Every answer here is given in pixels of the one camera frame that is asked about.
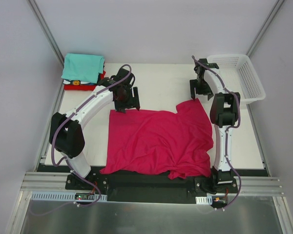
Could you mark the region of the white plastic basket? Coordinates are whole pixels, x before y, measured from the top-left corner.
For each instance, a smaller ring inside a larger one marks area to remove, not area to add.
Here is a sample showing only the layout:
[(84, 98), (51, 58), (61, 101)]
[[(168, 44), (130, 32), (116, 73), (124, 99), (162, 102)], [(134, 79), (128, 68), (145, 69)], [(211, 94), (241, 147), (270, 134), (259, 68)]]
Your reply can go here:
[(247, 55), (211, 55), (207, 57), (207, 61), (218, 65), (217, 74), (222, 78), (225, 87), (230, 91), (239, 92), (242, 103), (251, 104), (266, 97), (261, 81)]

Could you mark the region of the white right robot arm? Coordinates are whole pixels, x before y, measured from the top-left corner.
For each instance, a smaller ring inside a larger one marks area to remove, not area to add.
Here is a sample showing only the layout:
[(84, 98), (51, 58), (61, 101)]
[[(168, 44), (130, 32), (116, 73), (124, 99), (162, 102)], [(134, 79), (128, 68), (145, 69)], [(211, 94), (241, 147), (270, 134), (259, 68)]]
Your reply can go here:
[(212, 99), (209, 118), (215, 128), (216, 153), (211, 176), (200, 182), (200, 189), (206, 193), (216, 194), (228, 189), (235, 183), (237, 171), (231, 163), (232, 132), (241, 124), (240, 93), (230, 91), (220, 76), (217, 63), (209, 63), (206, 58), (194, 61), (196, 79), (191, 79), (190, 96), (207, 96)]

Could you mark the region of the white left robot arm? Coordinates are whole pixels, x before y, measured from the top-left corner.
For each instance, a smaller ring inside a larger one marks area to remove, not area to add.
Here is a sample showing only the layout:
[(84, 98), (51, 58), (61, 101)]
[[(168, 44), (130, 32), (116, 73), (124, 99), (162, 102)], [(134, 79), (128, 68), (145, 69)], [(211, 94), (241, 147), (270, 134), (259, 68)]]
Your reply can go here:
[(132, 108), (139, 110), (138, 88), (134, 82), (131, 66), (125, 64), (116, 75), (100, 80), (79, 105), (65, 114), (56, 112), (51, 118), (49, 143), (52, 164), (58, 167), (62, 161), (66, 161), (71, 173), (77, 177), (76, 183), (84, 190), (96, 185), (84, 155), (83, 129), (99, 111), (111, 103), (119, 113)]

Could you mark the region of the crimson pink t shirt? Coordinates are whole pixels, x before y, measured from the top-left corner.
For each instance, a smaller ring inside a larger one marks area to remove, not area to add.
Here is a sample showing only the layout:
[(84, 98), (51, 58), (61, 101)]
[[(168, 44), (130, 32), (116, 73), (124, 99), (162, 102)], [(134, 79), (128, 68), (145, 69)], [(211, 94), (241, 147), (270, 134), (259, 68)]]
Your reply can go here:
[(212, 126), (199, 99), (169, 111), (110, 111), (106, 166), (101, 174), (120, 170), (144, 175), (168, 172), (169, 179), (209, 177)]

